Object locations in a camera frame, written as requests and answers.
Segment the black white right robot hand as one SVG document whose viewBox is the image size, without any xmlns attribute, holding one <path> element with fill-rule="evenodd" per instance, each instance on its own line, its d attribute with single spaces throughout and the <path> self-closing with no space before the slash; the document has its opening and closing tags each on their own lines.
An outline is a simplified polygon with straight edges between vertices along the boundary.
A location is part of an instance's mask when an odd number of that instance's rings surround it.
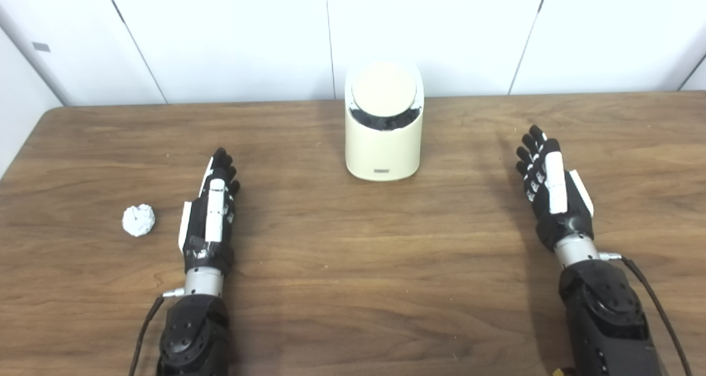
<svg viewBox="0 0 706 376">
<path fill-rule="evenodd" d="M 565 169 L 557 139 L 532 125 L 516 149 L 515 165 L 536 218 L 537 236 L 547 250 L 571 235 L 593 239 L 593 204 L 576 170 Z"/>
</svg>

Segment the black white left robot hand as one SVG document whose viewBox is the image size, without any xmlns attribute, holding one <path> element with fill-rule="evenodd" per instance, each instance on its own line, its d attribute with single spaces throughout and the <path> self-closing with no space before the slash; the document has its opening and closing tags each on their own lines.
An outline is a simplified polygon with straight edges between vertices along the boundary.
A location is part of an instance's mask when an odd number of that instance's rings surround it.
<svg viewBox="0 0 706 376">
<path fill-rule="evenodd" d="M 234 198 L 240 183 L 232 156 L 218 148 L 210 158 L 197 198 L 184 203 L 179 247 L 184 271 L 211 267 L 227 275 L 234 263 L 231 245 Z"/>
</svg>

